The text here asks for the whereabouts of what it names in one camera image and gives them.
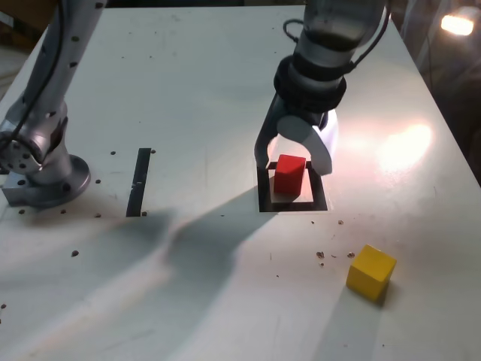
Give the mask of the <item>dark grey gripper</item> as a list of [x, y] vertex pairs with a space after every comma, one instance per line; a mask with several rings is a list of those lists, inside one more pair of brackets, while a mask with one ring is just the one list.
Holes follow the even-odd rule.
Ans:
[[268, 166], [271, 157], [269, 146], [279, 133], [301, 144], [309, 152], [311, 167], [318, 175], [331, 174], [338, 131], [335, 110], [314, 113], [291, 106], [286, 109], [284, 101], [275, 95], [256, 139], [256, 166]]

